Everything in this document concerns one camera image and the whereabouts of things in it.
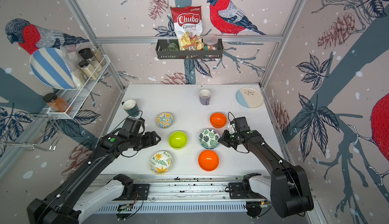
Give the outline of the blue yellow patterned bowl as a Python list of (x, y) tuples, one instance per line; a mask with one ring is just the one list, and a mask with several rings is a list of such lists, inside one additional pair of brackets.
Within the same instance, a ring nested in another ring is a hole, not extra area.
[(156, 126), (159, 128), (169, 128), (174, 123), (174, 116), (169, 112), (164, 112), (156, 117)]

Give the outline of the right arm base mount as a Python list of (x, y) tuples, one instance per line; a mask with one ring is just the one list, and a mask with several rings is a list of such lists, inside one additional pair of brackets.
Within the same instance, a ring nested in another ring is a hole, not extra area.
[(239, 183), (229, 183), (225, 192), (231, 199), (265, 199), (270, 201), (271, 179), (260, 173), (251, 173)]

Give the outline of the yellow flower bowl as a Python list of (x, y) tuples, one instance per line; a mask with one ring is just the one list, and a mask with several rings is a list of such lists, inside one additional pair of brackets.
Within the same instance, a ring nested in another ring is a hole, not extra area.
[(173, 157), (167, 151), (159, 151), (155, 153), (149, 163), (149, 167), (154, 174), (165, 174), (173, 166)]

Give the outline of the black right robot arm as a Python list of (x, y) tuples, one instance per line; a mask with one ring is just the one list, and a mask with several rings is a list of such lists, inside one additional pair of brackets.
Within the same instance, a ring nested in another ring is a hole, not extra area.
[(258, 131), (250, 129), (245, 117), (234, 118), (231, 126), (233, 133), (225, 130), (219, 143), (234, 150), (243, 145), (247, 153), (253, 153), (260, 160), (270, 177), (260, 173), (247, 174), (241, 183), (229, 184), (230, 197), (263, 197), (282, 218), (312, 211), (314, 202), (305, 170), (277, 154)]

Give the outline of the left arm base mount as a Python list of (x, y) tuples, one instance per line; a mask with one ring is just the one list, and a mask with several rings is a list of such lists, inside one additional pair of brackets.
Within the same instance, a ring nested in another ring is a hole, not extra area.
[(118, 180), (124, 187), (121, 195), (114, 201), (135, 200), (137, 197), (142, 197), (147, 200), (150, 190), (150, 184), (135, 184), (134, 180), (127, 175), (118, 174), (113, 177), (113, 180)]

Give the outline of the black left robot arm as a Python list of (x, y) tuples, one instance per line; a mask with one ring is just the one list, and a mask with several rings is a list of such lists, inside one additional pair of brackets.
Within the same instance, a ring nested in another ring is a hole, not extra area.
[(157, 145), (161, 137), (145, 132), (144, 119), (127, 117), (121, 128), (101, 137), (91, 156), (46, 198), (33, 200), (27, 207), (31, 224), (78, 224), (82, 211), (77, 201), (100, 173), (124, 151), (140, 151)]

